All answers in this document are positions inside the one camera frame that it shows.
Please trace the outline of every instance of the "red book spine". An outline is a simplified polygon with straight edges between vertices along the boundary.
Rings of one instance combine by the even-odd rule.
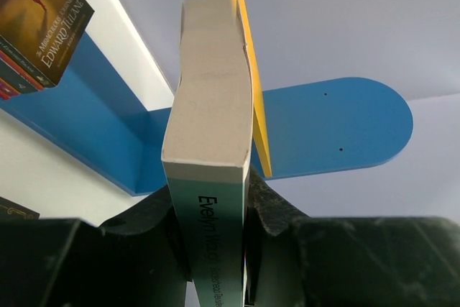
[[[3,100],[9,100],[9,96],[6,95],[5,93],[3,93],[3,91],[0,90],[0,98],[2,98]]]
[[[0,78],[0,92],[8,96],[8,98],[19,95],[18,90],[10,86],[7,82],[5,82],[1,78]]]
[[[31,83],[37,90],[43,90],[43,86],[38,83],[30,74],[24,71],[21,66],[17,65],[15,61],[13,61],[8,55],[0,50],[0,58],[3,59],[5,63],[7,63],[13,70],[18,72],[18,74],[23,77],[26,81]]]

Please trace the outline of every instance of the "book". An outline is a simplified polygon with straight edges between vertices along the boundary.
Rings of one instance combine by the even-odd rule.
[[[5,60],[0,58],[0,78],[7,82],[19,93],[34,93],[37,91],[36,88],[28,81],[23,79],[18,72],[16,72],[11,66],[9,66]]]
[[[8,96],[8,98],[19,95],[17,90],[14,90],[13,87],[11,87],[7,82],[2,80],[1,78],[0,78],[0,91],[4,95]]]
[[[40,83],[38,83],[30,74],[25,72],[19,65],[16,64],[16,62],[14,62],[8,55],[3,53],[3,51],[1,50],[0,50],[0,58],[5,63],[7,63],[10,68],[15,70],[18,75],[20,75],[21,77],[23,77],[23,79],[25,79],[27,82],[32,84],[34,88],[36,88],[37,90],[43,90],[43,86]]]
[[[201,306],[242,307],[252,77],[237,0],[185,0],[162,164]]]
[[[0,98],[5,100],[5,101],[8,101],[10,99],[10,97],[8,95],[6,95],[5,93],[3,93],[3,91],[0,90]]]
[[[25,73],[32,76],[44,88],[49,88],[54,84],[39,71],[30,61],[28,61],[16,48],[13,47],[3,36],[0,35],[0,52],[13,60]]]
[[[35,88],[56,86],[93,13],[86,0],[0,0],[0,51]]]
[[[38,219],[40,214],[22,205],[13,203],[0,197],[0,221],[13,221],[15,219]]]

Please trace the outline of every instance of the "green book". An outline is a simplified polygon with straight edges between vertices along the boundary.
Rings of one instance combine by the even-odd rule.
[[[237,0],[186,0],[162,162],[201,307],[244,304],[252,78]]]

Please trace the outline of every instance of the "yellow wooden stick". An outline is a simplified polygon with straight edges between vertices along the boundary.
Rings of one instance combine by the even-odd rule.
[[[262,169],[266,177],[272,176],[272,164],[270,162],[270,149],[268,145],[267,123],[265,121],[264,99],[262,95],[262,86],[260,84],[259,69],[257,67],[254,44],[252,42],[251,28],[247,17],[246,3],[244,0],[238,0],[241,19],[246,36],[247,54],[252,71],[252,92],[254,93],[254,142],[257,147]]]

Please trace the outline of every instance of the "white ceiling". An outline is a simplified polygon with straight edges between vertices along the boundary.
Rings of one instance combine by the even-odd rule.
[[[121,0],[173,88],[182,0]],[[246,0],[264,89],[342,76],[460,92],[459,0]]]

